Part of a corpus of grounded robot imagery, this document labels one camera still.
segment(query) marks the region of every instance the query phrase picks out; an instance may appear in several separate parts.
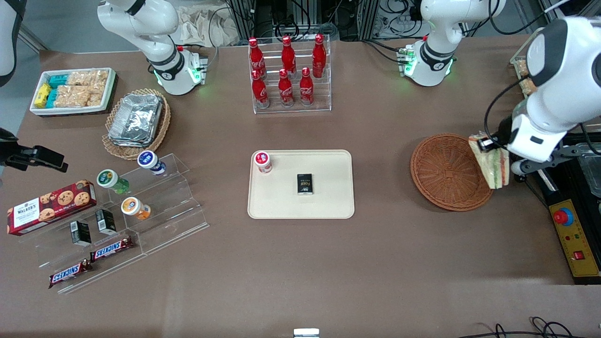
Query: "red bottle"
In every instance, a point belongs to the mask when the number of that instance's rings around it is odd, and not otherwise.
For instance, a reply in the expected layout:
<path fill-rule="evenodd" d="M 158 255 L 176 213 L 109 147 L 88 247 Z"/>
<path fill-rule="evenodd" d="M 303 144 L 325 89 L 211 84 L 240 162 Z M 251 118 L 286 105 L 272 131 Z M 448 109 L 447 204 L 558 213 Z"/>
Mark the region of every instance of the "red bottle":
<path fill-rule="evenodd" d="M 321 78 L 323 69 L 326 67 L 326 48 L 323 46 L 323 35 L 315 35 L 315 47 L 313 47 L 313 76 Z"/>
<path fill-rule="evenodd" d="M 282 65 L 288 72 L 291 79 L 296 77 L 296 55 L 294 49 L 292 49 L 292 39 L 288 35 L 284 35 L 282 38 L 284 49 L 282 50 Z"/>
<path fill-rule="evenodd" d="M 294 105 L 294 97 L 292 96 L 292 82 L 288 78 L 286 69 L 279 70 L 279 97 L 282 99 L 284 107 L 292 107 Z"/>
<path fill-rule="evenodd" d="M 303 106 L 313 104 L 313 80 L 311 79 L 311 71 L 308 67 L 302 69 L 302 79 L 300 79 L 300 102 Z"/>
<path fill-rule="evenodd" d="M 252 93 L 257 100 L 256 106 L 259 109 L 265 109 L 269 106 L 269 97 L 267 96 L 267 88 L 261 80 L 261 73 L 258 70 L 251 72 L 252 76 Z"/>
<path fill-rule="evenodd" d="M 251 67 L 252 70 L 258 70 L 262 79 L 267 77 L 267 69 L 265 68 L 265 59 L 263 58 L 263 52 L 259 49 L 257 39 L 251 37 L 248 39 L 248 45 L 251 47 Z"/>

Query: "walker's cookie box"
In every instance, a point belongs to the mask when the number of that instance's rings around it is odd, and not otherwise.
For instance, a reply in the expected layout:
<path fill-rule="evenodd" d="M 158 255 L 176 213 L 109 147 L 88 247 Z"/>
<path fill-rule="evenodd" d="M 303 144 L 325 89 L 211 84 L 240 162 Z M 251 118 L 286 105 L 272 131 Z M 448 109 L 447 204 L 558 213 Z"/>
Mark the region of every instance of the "walker's cookie box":
<path fill-rule="evenodd" d="M 7 232 L 21 236 L 95 205 L 94 185 L 81 180 L 10 208 Z"/>

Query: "table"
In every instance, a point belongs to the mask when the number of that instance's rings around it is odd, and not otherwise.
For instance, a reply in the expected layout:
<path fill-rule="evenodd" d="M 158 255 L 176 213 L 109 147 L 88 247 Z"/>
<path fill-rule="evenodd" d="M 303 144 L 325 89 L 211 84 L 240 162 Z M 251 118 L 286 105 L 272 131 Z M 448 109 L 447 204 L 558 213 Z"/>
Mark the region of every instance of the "table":
<path fill-rule="evenodd" d="M 256 116 L 246 48 L 223 48 L 207 85 L 167 96 L 175 153 L 208 229 L 71 295 L 47 290 L 34 252 L 0 236 L 0 331 L 14 337 L 456 337 L 531 329 L 529 316 L 598 336 L 601 292 L 574 286 L 547 210 L 523 185 L 485 206 L 447 212 L 410 178 L 425 137 L 482 128 L 490 101 L 515 75 L 507 63 L 525 36 L 466 38 L 441 85 L 421 88 L 361 43 L 334 45 L 333 110 Z M 408 40 L 394 41 L 402 46 Z M 157 88 L 139 52 L 42 52 L 42 69 L 112 67 L 116 97 Z M 521 100 L 518 89 L 491 126 Z M 106 116 L 38 118 L 20 142 L 65 154 L 69 172 L 6 169 L 1 207 L 21 203 L 106 167 L 136 167 L 100 140 Z M 346 149 L 353 156 L 355 215 L 349 220 L 253 220 L 246 213 L 249 158 L 258 149 Z"/>

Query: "wicker basket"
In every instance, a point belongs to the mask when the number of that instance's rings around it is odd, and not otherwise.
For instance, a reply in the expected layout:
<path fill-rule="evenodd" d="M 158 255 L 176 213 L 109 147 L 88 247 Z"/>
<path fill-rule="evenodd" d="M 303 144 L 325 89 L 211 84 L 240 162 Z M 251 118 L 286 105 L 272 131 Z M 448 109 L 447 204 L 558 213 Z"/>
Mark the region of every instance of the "wicker basket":
<path fill-rule="evenodd" d="M 153 94 L 153 95 L 159 96 L 163 99 L 163 108 L 161 110 L 160 120 L 159 120 L 159 124 L 157 127 L 157 132 L 154 137 L 154 141 L 147 148 L 116 146 L 115 144 L 113 144 L 111 142 L 108 134 L 102 136 L 102 143 L 105 145 L 105 149 L 107 152 L 109 152 L 112 155 L 115 155 L 116 157 L 127 159 L 128 161 L 135 161 L 141 152 L 143 152 L 145 150 L 155 151 L 159 147 L 160 143 L 165 138 L 165 134 L 167 133 L 167 128 L 169 128 L 169 121 L 171 121 L 171 110 L 169 108 L 169 104 L 167 104 L 167 100 L 165 99 L 165 96 L 163 96 L 163 94 L 159 93 L 158 91 L 156 91 L 154 89 L 147 89 L 147 88 L 146 89 L 138 89 L 138 90 L 134 90 L 130 94 L 138 94 L 138 95 Z M 119 102 L 113 107 L 111 113 L 109 114 L 109 117 L 106 119 L 106 123 L 105 123 L 106 131 L 111 130 L 111 126 L 113 124 L 113 121 L 115 120 L 115 114 L 119 110 L 119 107 L 121 106 L 121 102 L 123 102 L 123 98 L 121 98 L 121 100 L 119 100 Z"/>
<path fill-rule="evenodd" d="M 456 134 L 422 141 L 411 156 L 411 177 L 428 200 L 447 210 L 473 210 L 492 195 L 468 138 Z"/>

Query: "cookie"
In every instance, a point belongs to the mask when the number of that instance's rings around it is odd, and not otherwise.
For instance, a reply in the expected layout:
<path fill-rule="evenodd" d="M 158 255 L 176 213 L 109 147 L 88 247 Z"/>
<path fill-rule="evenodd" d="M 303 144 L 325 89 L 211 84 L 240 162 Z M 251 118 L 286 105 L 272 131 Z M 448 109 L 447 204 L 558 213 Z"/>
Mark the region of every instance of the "cookie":
<path fill-rule="evenodd" d="M 77 187 L 77 190 L 81 190 L 85 186 L 88 186 L 88 185 L 90 185 L 90 183 L 86 180 L 81 180 L 81 181 L 78 181 L 77 183 L 75 183 L 75 187 Z"/>
<path fill-rule="evenodd" d="M 46 208 L 40 212 L 40 216 L 38 217 L 38 220 L 40 222 L 48 222 L 52 218 L 54 218 L 54 210 L 52 210 L 52 208 Z"/>
<path fill-rule="evenodd" d="M 40 197 L 40 202 L 41 202 L 42 204 L 48 204 L 48 203 L 50 203 L 50 197 L 51 197 L 51 195 L 52 195 L 52 193 L 50 193 L 50 194 L 46 194 L 46 195 L 44 195 L 44 196 L 41 196 L 41 197 Z"/>
<path fill-rule="evenodd" d="M 58 204 L 62 206 L 69 205 L 71 201 L 73 201 L 73 191 L 71 190 L 63 191 L 58 196 Z"/>
<path fill-rule="evenodd" d="M 90 194 L 87 192 L 80 192 L 75 196 L 75 205 L 82 206 L 90 202 Z"/>

